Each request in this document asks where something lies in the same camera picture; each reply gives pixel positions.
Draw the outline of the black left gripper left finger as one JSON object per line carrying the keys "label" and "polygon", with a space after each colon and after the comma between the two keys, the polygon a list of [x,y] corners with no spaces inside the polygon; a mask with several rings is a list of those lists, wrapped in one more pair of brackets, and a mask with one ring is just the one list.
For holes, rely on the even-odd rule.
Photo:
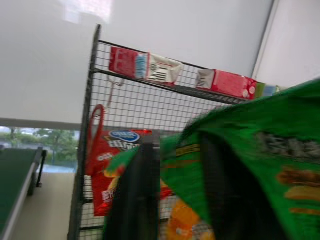
{"label": "black left gripper left finger", "polygon": [[106,240],[156,240],[159,226],[160,161],[144,143],[117,183],[104,228]]}

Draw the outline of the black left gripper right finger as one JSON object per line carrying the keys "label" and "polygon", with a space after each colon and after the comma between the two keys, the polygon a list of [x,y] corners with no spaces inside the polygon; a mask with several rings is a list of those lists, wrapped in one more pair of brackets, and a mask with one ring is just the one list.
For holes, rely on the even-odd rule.
{"label": "black left gripper right finger", "polygon": [[285,239],[258,180],[225,141],[201,136],[200,159],[209,222],[216,239]]}

